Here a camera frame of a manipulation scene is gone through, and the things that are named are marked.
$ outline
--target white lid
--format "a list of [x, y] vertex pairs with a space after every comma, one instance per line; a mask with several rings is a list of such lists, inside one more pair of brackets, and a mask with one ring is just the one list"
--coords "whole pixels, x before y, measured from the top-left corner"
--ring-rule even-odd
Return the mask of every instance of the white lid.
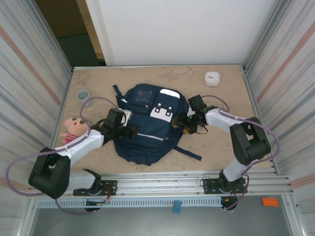
[[217, 71], [208, 71], [205, 74], [205, 84], [207, 86], [218, 86], [220, 82], [220, 73]]

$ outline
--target doll face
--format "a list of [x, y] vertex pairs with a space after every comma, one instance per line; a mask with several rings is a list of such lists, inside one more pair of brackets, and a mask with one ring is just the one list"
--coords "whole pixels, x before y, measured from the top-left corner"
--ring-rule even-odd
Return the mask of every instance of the doll face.
[[81, 118], [71, 117], [64, 121], [68, 132], [76, 136], [81, 136], [88, 131], [88, 125]]

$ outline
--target backpack zipper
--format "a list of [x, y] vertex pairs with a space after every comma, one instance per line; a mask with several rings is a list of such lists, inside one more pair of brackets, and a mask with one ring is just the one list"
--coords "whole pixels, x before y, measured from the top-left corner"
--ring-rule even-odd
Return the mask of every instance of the backpack zipper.
[[151, 139], [157, 139], [157, 140], [160, 140], [160, 141], [164, 141], [164, 139], [156, 137], [156, 136], [152, 136], [152, 135], [140, 134], [140, 133], [137, 133], [137, 135], [148, 137], [148, 138], [151, 138]]

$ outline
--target small cup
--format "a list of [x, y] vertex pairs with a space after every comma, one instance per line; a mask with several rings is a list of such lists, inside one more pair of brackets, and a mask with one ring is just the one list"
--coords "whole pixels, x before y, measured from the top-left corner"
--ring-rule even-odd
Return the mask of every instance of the small cup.
[[[77, 92], [76, 97], [79, 100], [79, 102], [81, 102], [81, 104], [83, 105], [83, 103], [85, 103], [90, 98], [90, 93], [89, 91], [83, 89]], [[90, 106], [92, 103], [93, 103], [93, 100], [87, 102], [85, 104], [85, 107]]]

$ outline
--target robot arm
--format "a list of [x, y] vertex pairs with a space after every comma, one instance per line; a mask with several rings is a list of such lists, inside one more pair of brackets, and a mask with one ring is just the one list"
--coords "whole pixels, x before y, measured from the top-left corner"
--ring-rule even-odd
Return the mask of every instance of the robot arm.
[[[231, 135], [234, 159], [229, 166], [224, 168], [212, 188], [222, 193], [229, 193], [237, 186], [243, 185], [242, 173], [252, 162], [263, 158], [271, 151], [263, 129], [231, 118], [216, 106], [207, 107], [200, 95], [190, 98], [189, 104], [195, 112], [191, 117], [180, 115], [173, 121], [173, 126], [183, 126], [184, 132], [193, 134], [199, 125], [213, 125]], [[256, 117], [247, 120], [259, 123]]]
[[[31, 175], [29, 185], [40, 190], [53, 199], [59, 198], [64, 192], [74, 189], [89, 189], [97, 193], [100, 190], [100, 175], [84, 169], [82, 172], [70, 174], [71, 167], [90, 151], [105, 145], [117, 137], [134, 138], [137, 127], [128, 126], [127, 118], [131, 114], [119, 109], [111, 109], [107, 118], [91, 127], [91, 132], [82, 135], [71, 143], [55, 150], [65, 149], [54, 154], [38, 157]], [[81, 143], [67, 148], [84, 139]], [[45, 147], [41, 152], [52, 151]]]

